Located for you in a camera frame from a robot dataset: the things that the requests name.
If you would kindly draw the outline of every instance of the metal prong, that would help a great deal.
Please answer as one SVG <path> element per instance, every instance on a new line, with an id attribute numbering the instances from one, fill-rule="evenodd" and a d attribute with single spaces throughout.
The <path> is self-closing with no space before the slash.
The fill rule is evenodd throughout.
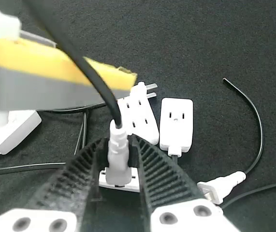
<path id="1" fill-rule="evenodd" d="M 157 94 L 156 93 L 148 93 L 146 96 L 147 96 L 147 98 L 153 98 L 153 97 L 156 97 Z"/>
<path id="2" fill-rule="evenodd" d="M 147 89 L 147 90 L 150 90 L 150 89 L 154 89 L 154 88 L 157 88 L 157 87 L 158 87 L 157 84 L 152 83 L 152 84 L 150 84 L 150 85 L 147 85 L 147 86 L 146 86 L 146 89 Z"/>

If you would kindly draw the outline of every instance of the black power cord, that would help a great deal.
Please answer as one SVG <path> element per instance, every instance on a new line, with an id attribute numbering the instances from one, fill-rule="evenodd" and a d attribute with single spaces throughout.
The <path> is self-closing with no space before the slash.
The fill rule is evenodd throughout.
<path id="1" fill-rule="evenodd" d="M 243 93 L 238 87 L 236 87 L 233 83 L 231 83 L 229 80 L 227 80 L 226 78 L 223 78 L 223 81 L 225 83 L 227 83 L 229 86 L 231 86 L 234 90 L 236 90 L 243 98 L 246 99 L 247 103 L 250 105 L 250 107 L 254 110 L 257 121 L 258 121 L 258 125 L 259 125 L 259 130 L 260 130 L 260 146 L 259 146 L 259 151 L 256 155 L 256 158 L 254 159 L 254 161 L 251 163 L 251 165 L 244 171 L 244 173 L 247 175 L 248 173 L 250 173 L 254 167 L 257 165 L 258 161 L 261 158 L 262 155 L 262 151 L 263 151 L 263 141 L 264 141 L 264 134 L 263 134 L 263 128 L 262 128 L 262 122 L 261 122 L 261 118 L 259 116 L 259 113 L 254 105 L 254 103 L 251 101 L 251 99 L 245 94 Z"/>
<path id="2" fill-rule="evenodd" d="M 225 209 L 227 208 L 229 205 L 231 205 L 232 203 L 240 200 L 240 199 L 243 199 L 245 197 L 248 197 L 250 195 L 253 195 L 253 194 L 256 194 L 256 193 L 260 193 L 260 192 L 265 192 L 265 191 L 268 191 L 268 190 L 271 190 L 271 189 L 276 189 L 276 184 L 271 184 L 271 185 L 267 185 L 267 186 L 264 186 L 264 187 L 261 187 L 261 188 L 257 188 L 257 189 L 254 189 L 254 190 L 251 190 L 251 191 L 248 191 L 248 192 L 245 192 L 245 193 L 242 193 L 234 198 L 232 198 L 231 200 L 229 200 L 228 202 L 224 203 L 221 205 L 221 208 L 222 209 Z"/>
<path id="3" fill-rule="evenodd" d="M 84 106 L 79 108 L 71 108 L 71 109 L 59 109 L 59 110 L 48 110 L 46 112 L 54 113 L 54 114 L 76 114 L 76 113 L 84 113 L 86 110 L 95 110 L 102 107 L 105 107 L 105 103 L 100 103 L 96 105 Z"/>
<path id="4" fill-rule="evenodd" d="M 51 14 L 43 7 L 43 1 L 38 0 L 24 0 L 30 12 L 32 12 L 35 19 L 43 26 L 43 28 L 50 34 L 52 39 L 60 46 L 68 57 L 76 64 L 80 71 L 89 79 L 91 84 L 98 91 L 106 105 L 108 106 L 112 117 L 115 121 L 116 127 L 122 127 L 122 119 L 119 106 L 112 91 L 98 75 L 96 70 L 83 58 L 82 54 L 76 49 L 76 46 L 70 41 L 66 33 L 63 33 L 59 24 L 50 16 Z"/>
<path id="5" fill-rule="evenodd" d="M 37 163 L 29 164 L 15 167 L 0 168 L 0 175 L 10 174 L 10 173 L 21 173 L 27 171 L 35 170 L 45 170 L 45 169 L 59 169 L 62 168 L 66 163 Z"/>

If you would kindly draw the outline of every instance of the white power strip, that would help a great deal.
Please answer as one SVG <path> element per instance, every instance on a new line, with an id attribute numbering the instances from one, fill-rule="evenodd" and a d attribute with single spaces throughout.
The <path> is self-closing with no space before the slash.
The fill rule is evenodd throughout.
<path id="1" fill-rule="evenodd" d="M 0 127 L 0 154 L 7 154 L 19 145 L 40 123 L 34 110 L 10 111 L 8 124 Z"/>

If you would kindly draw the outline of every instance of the black fabric surface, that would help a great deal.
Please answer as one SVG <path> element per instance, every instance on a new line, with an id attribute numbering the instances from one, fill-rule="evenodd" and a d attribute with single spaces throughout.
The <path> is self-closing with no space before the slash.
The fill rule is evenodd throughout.
<path id="1" fill-rule="evenodd" d="M 256 104 L 265 131 L 258 167 L 231 196 L 276 183 L 276 1 L 274 0 L 46 0 L 51 14 L 83 53 L 122 65 L 138 80 L 159 85 L 150 100 L 157 123 L 164 97 L 194 102 L 189 153 L 178 160 L 194 181 L 247 168 L 259 145 L 253 112 L 222 83 L 225 76 Z M 20 0 L 0 0 L 23 29 L 43 36 Z M 40 113 L 42 124 L 0 167 L 65 161 L 73 155 L 82 115 Z M 94 110 L 88 140 L 108 135 L 110 115 Z M 54 171 L 0 176 L 0 214 L 22 207 Z M 96 231 L 142 231 L 139 196 L 103 190 Z M 276 190 L 246 198 L 225 210 L 243 232 L 276 231 Z"/>

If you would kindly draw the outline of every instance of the black cable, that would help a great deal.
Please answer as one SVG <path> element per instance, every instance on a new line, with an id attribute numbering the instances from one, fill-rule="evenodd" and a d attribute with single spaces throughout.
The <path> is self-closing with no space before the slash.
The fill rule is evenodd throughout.
<path id="1" fill-rule="evenodd" d="M 251 99 L 245 93 L 243 93 L 240 89 L 238 89 L 233 83 L 231 83 L 226 78 L 223 78 L 223 81 L 226 82 L 227 84 L 229 84 L 234 90 L 236 90 L 239 94 L 241 94 L 242 97 L 244 97 L 246 99 L 246 101 L 248 102 L 248 104 L 250 105 L 250 107 L 254 110 L 256 118 L 257 118 L 257 121 L 258 121 L 259 130 L 260 130 L 260 147 L 259 147 L 259 151 L 258 151 L 258 153 L 256 155 L 256 158 L 251 163 L 251 165 L 244 171 L 245 174 L 248 174 L 257 165 L 258 161 L 261 158 L 262 151 L 263 151 L 264 135 L 263 135 L 263 128 L 262 128 L 261 118 L 259 116 L 259 113 L 258 113 L 258 111 L 257 111 L 254 103 L 251 101 Z"/>
<path id="2" fill-rule="evenodd" d="M 59 110 L 48 110 L 46 112 L 55 113 L 55 114 L 76 114 L 84 113 L 85 110 L 94 110 L 106 106 L 105 103 L 100 103 L 96 105 L 84 106 L 79 108 L 70 108 L 70 109 L 59 109 Z"/>
<path id="3" fill-rule="evenodd" d="M 20 173 L 34 170 L 45 170 L 45 169 L 59 169 L 62 168 L 66 163 L 37 163 L 15 167 L 0 168 L 0 175 L 10 173 Z"/>
<path id="4" fill-rule="evenodd" d="M 79 132 L 78 141 L 76 142 L 75 149 L 74 149 L 74 154 L 73 154 L 74 156 L 81 149 L 81 138 L 82 138 L 83 127 L 84 127 L 84 122 L 82 122 L 82 124 L 81 124 L 81 129 L 80 129 L 80 132 Z"/>
<path id="5" fill-rule="evenodd" d="M 234 202 L 236 202 L 236 201 L 238 201 L 242 198 L 245 198 L 247 196 L 250 196 L 252 194 L 256 194 L 256 193 L 259 193 L 259 192 L 264 192 L 264 191 L 267 191 L 267 190 L 271 190 L 271 189 L 276 189 L 276 184 L 267 185 L 267 186 L 264 186 L 264 187 L 261 187 L 261 188 L 254 189 L 252 191 L 242 193 L 242 194 L 232 198 L 228 202 L 222 204 L 221 208 L 222 209 L 227 208 L 229 205 L 231 205 L 232 203 L 234 203 Z"/>
<path id="6" fill-rule="evenodd" d="M 177 156 L 176 155 L 171 155 L 171 159 L 174 161 L 174 163 L 177 164 Z"/>
<path id="7" fill-rule="evenodd" d="M 86 145 L 86 134 L 87 134 L 87 116 L 88 113 L 83 114 L 83 134 L 82 134 L 82 148 Z"/>
<path id="8" fill-rule="evenodd" d="M 116 127 L 122 127 L 122 119 L 119 106 L 112 91 L 98 75 L 96 70 L 83 58 L 82 54 L 76 49 L 76 46 L 70 41 L 68 36 L 60 29 L 59 23 L 55 23 L 50 12 L 43 6 L 42 1 L 38 0 L 24 0 L 35 19 L 39 21 L 44 29 L 52 36 L 53 40 L 60 46 L 60 48 L 70 57 L 76 64 L 80 71 L 89 79 L 91 84 L 98 91 L 104 102 L 110 109 L 112 117 L 115 121 Z"/>

